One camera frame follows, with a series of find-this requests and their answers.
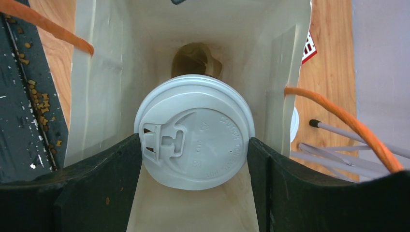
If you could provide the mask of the red white block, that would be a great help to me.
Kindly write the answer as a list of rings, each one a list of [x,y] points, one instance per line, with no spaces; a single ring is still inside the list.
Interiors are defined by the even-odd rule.
[[[306,63],[309,59],[311,59],[316,54],[317,54],[317,49],[314,44],[311,33],[309,31],[307,35],[307,40],[305,43],[304,51],[303,51],[302,64]]]

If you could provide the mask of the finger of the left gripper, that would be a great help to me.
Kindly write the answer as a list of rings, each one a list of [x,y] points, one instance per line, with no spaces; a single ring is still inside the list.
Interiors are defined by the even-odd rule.
[[[181,4],[181,3],[185,2],[185,1],[186,1],[186,0],[171,0],[171,3],[174,4],[174,5],[179,5],[179,4]]]

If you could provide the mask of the brown paper bag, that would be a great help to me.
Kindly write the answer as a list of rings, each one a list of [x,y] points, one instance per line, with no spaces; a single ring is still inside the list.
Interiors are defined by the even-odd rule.
[[[79,0],[75,31],[70,32],[26,0],[0,3],[0,13],[38,29],[68,127],[63,168],[138,135],[134,122],[145,97],[169,79],[198,74],[228,84],[245,99],[255,126],[252,138],[308,168],[331,176],[320,165],[291,157],[300,143],[359,144],[311,127],[309,121],[317,119],[356,133],[372,149],[349,155],[381,161],[390,174],[406,171],[396,156],[407,157],[408,151],[385,145],[342,108],[297,87],[311,11],[309,0],[190,0],[179,5],[170,0]],[[294,107],[300,123],[290,142]],[[347,175],[356,184],[372,181]],[[164,186],[142,160],[126,232],[260,232],[248,158],[230,180],[204,190]]]

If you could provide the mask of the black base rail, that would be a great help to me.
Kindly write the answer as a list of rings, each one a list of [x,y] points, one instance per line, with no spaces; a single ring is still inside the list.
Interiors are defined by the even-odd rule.
[[[0,181],[63,168],[68,127],[38,29],[0,14]]]

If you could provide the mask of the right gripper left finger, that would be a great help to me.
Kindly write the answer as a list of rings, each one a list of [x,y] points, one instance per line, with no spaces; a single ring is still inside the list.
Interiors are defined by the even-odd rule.
[[[114,146],[32,181],[0,186],[3,232],[124,232],[142,166],[133,134]]]

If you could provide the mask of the tripod stand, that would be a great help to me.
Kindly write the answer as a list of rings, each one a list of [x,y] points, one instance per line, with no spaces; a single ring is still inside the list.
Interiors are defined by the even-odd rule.
[[[322,129],[341,135],[358,142],[351,146],[315,146],[307,143],[298,145],[299,151],[292,151],[291,157],[308,161],[322,166],[330,172],[330,175],[341,180],[358,183],[347,174],[363,177],[365,181],[384,177],[390,174],[381,161],[356,158],[349,153],[359,151],[371,151],[371,147],[356,133],[325,124],[317,119],[309,121],[309,125],[316,129]]]

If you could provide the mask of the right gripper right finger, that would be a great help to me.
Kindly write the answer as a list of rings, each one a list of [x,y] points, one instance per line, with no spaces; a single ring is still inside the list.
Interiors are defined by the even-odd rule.
[[[410,173],[364,183],[308,168],[257,138],[248,167],[261,232],[407,232]]]

